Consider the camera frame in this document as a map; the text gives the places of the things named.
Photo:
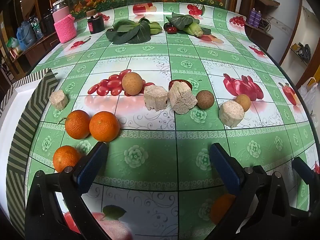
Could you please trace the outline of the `orange fruit under gripper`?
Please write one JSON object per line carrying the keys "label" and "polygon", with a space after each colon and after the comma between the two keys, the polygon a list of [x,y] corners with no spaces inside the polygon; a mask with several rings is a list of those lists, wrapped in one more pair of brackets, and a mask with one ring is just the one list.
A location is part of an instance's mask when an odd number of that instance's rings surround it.
{"label": "orange fruit under gripper", "polygon": [[235,200],[235,195],[224,194],[217,198],[210,209],[210,220],[217,225]]}

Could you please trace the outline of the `orange fruit lower left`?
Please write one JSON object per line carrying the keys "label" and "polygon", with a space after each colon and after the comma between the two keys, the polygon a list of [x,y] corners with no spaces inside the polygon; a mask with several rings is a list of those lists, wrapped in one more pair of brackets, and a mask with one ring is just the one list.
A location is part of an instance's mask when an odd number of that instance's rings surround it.
{"label": "orange fruit lower left", "polygon": [[72,146],[58,148],[53,155],[53,165],[57,172],[62,172],[67,166],[74,167],[82,155]]}

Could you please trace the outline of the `orange fruit middle left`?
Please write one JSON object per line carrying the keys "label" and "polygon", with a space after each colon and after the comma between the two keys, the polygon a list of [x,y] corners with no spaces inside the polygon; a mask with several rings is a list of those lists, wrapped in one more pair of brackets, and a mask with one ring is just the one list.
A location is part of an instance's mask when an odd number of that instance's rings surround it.
{"label": "orange fruit middle left", "polygon": [[82,111],[75,110],[69,113],[65,120],[65,130],[73,139],[85,139],[89,132],[90,116]]}

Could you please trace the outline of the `orange fruit centre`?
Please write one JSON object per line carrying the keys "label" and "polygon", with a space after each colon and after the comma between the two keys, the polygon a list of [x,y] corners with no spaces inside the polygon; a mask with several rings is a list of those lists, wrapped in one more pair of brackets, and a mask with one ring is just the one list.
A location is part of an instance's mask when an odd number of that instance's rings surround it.
{"label": "orange fruit centre", "polygon": [[120,123],[113,113],[101,111],[92,116],[89,131],[95,140],[111,142],[120,132]]}

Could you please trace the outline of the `sugarcane piece right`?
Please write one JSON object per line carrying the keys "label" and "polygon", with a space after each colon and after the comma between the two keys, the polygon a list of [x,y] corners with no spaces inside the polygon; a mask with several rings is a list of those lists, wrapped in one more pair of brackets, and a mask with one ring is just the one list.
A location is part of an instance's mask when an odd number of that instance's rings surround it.
{"label": "sugarcane piece right", "polygon": [[230,127],[236,127],[244,118],[245,112],[239,103],[229,100],[224,102],[219,109],[220,121]]}

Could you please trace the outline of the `striped white cardboard box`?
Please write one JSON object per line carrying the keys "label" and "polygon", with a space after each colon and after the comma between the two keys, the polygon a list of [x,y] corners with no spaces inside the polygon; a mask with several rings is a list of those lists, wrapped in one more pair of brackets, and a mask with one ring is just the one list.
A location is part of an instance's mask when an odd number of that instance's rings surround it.
{"label": "striped white cardboard box", "polygon": [[46,68],[15,82],[1,101],[1,211],[21,236],[31,145],[58,83],[53,71]]}

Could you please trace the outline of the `small sugarcane piece left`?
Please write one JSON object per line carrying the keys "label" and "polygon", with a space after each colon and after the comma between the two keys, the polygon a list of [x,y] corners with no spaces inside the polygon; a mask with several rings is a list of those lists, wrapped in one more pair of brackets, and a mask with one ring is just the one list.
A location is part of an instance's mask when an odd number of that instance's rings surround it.
{"label": "small sugarcane piece left", "polygon": [[57,90],[52,92],[49,97],[49,101],[51,105],[57,110],[63,110],[68,104],[67,95],[63,90]]}

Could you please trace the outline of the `small tan round fruit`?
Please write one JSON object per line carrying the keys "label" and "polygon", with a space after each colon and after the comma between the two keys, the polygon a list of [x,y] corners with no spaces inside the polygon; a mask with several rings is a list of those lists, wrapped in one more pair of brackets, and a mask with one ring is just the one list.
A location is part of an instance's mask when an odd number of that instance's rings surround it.
{"label": "small tan round fruit", "polygon": [[246,94],[238,95],[234,101],[243,107],[244,112],[247,112],[251,107],[251,100]]}

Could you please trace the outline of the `white plastic bag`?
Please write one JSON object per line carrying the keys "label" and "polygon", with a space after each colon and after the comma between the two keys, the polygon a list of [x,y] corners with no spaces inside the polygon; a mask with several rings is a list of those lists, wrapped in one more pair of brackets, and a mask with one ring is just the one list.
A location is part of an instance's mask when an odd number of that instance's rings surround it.
{"label": "white plastic bag", "polygon": [[308,78],[298,89],[302,104],[306,107],[309,114],[313,113],[313,107],[316,100],[316,90],[318,82],[315,77]]}

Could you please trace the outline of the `brown round fruit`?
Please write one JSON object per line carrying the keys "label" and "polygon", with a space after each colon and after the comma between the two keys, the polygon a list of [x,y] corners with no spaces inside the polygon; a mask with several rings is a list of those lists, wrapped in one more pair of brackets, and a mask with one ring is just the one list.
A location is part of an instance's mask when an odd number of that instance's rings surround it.
{"label": "brown round fruit", "polygon": [[208,90],[201,90],[196,95],[197,105],[201,109],[209,109],[214,104],[214,95]]}

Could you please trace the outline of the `wooden side cabinet left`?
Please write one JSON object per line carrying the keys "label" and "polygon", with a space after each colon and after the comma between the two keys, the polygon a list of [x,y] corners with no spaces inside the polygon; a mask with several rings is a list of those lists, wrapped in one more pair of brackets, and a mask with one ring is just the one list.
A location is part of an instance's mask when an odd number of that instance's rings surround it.
{"label": "wooden side cabinet left", "polygon": [[57,33],[43,37],[26,51],[23,51],[9,66],[14,79],[20,80],[29,75],[35,66],[60,43]]}

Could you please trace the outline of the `large tan round fruit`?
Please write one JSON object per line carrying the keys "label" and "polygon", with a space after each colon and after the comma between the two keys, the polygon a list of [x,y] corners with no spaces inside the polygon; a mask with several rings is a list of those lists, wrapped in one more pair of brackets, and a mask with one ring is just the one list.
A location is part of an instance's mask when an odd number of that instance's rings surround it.
{"label": "large tan round fruit", "polygon": [[143,80],[139,74],[129,72],[122,79],[122,87],[126,94],[137,95],[143,88]]}

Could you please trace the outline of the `sugarcane piece centre left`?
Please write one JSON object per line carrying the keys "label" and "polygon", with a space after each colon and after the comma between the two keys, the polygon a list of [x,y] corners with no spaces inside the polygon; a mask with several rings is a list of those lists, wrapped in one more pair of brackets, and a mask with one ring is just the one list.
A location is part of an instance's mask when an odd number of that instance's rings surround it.
{"label": "sugarcane piece centre left", "polygon": [[148,111],[166,109],[168,92],[162,86],[150,85],[144,88],[144,102]]}

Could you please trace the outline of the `wooden shelf right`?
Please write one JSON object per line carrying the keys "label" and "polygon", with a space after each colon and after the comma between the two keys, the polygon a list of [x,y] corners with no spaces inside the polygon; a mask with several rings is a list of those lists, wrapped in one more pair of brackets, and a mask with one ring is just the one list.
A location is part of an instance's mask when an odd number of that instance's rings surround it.
{"label": "wooden shelf right", "polygon": [[265,51],[268,50],[273,40],[273,36],[266,33],[262,29],[249,25],[247,22],[245,23],[245,33],[252,42],[263,48]]}

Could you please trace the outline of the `pink knitted sleeve jar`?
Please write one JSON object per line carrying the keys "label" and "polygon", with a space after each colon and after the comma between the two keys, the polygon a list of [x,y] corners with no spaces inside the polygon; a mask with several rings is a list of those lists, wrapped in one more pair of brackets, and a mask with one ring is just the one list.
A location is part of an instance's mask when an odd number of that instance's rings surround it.
{"label": "pink knitted sleeve jar", "polygon": [[65,0],[53,3],[54,27],[61,43],[66,43],[76,37],[75,18],[71,15]]}

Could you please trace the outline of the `purple bottle left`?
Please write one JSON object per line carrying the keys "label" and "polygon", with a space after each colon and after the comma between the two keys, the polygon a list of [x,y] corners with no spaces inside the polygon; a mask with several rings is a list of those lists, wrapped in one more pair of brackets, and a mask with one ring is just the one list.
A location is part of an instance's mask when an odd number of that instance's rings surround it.
{"label": "purple bottle left", "polygon": [[252,8],[249,13],[249,17],[248,17],[248,24],[249,25],[251,25],[251,26],[254,25],[255,16],[256,16],[256,10],[255,10],[255,8]]}

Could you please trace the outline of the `purple bottle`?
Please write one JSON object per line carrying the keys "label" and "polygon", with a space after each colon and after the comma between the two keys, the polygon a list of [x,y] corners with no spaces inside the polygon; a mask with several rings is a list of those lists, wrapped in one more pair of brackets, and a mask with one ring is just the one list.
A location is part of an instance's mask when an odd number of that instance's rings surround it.
{"label": "purple bottle", "polygon": [[249,25],[251,25],[251,26],[254,25],[255,16],[256,16],[256,10],[255,10],[255,8],[252,8],[249,13],[249,17],[248,17],[248,24]]}
{"label": "purple bottle", "polygon": [[256,11],[256,12],[255,12],[255,18],[254,18],[254,21],[253,21],[253,26],[254,26],[255,28],[258,28],[258,27],[259,27],[261,18],[262,18],[262,15],[261,15],[260,10],[259,10],[259,11]]}

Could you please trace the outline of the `purple bottle right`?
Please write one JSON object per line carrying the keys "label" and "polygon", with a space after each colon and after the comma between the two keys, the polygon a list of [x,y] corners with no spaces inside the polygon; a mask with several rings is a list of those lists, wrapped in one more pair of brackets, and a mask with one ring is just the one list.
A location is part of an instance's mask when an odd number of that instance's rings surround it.
{"label": "purple bottle right", "polygon": [[255,28],[258,28],[258,27],[259,27],[261,18],[262,18],[262,15],[261,15],[260,10],[259,10],[259,11],[256,11],[256,12],[255,12],[255,18],[254,18],[254,21],[253,21],[253,26],[254,26]]}

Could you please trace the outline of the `leafy green vegetable left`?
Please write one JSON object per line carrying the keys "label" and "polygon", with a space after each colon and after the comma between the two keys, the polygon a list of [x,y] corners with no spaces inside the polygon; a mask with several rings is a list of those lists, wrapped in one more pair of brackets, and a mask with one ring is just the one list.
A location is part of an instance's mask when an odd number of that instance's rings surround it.
{"label": "leafy green vegetable left", "polygon": [[106,31],[106,38],[113,44],[140,44],[151,40],[149,21],[119,20]]}

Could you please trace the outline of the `leafy green vegetable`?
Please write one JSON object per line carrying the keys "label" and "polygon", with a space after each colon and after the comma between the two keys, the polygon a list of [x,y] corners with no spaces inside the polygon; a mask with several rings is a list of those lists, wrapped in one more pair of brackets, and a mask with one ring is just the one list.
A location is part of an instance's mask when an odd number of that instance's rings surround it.
{"label": "leafy green vegetable", "polygon": [[183,30],[186,26],[189,26],[192,23],[200,23],[198,19],[195,19],[191,15],[176,14],[174,12],[172,12],[171,16],[166,16],[166,19],[178,30]]}
{"label": "leafy green vegetable", "polygon": [[151,40],[149,21],[119,20],[106,31],[106,38],[113,44],[140,44]]}

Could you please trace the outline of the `corn cob with husk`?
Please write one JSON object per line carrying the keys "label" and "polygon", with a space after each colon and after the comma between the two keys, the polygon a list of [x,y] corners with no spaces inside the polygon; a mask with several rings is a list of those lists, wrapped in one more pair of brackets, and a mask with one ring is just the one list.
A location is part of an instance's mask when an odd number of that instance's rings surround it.
{"label": "corn cob with husk", "polygon": [[201,37],[204,35],[204,32],[203,30],[201,29],[200,25],[196,22],[193,22],[189,25],[186,25],[184,28],[183,28],[183,31],[185,33],[187,33],[188,35],[191,35],[191,36],[196,36],[196,37]]}

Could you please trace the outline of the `dark red tomato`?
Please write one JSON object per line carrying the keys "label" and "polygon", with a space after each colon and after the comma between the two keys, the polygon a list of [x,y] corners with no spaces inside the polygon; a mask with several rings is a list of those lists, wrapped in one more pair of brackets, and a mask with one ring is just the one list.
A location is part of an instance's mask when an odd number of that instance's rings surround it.
{"label": "dark red tomato", "polygon": [[175,26],[167,27],[165,30],[168,34],[176,34],[177,33],[177,28]]}

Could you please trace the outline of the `leafy green vegetable right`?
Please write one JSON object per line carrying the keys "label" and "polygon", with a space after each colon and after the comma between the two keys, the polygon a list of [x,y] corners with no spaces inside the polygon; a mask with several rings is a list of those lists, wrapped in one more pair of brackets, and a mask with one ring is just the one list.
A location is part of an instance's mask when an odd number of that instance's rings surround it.
{"label": "leafy green vegetable right", "polygon": [[198,19],[195,19],[191,15],[176,14],[174,12],[172,12],[171,16],[166,16],[166,19],[178,30],[183,30],[186,26],[189,26],[192,23],[200,23]]}

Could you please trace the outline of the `green pepper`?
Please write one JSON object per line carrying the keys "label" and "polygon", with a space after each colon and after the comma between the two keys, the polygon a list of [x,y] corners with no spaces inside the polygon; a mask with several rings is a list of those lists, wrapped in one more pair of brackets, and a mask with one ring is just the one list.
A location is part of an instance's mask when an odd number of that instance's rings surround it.
{"label": "green pepper", "polygon": [[149,22],[150,34],[157,35],[162,32],[162,27],[158,22]]}

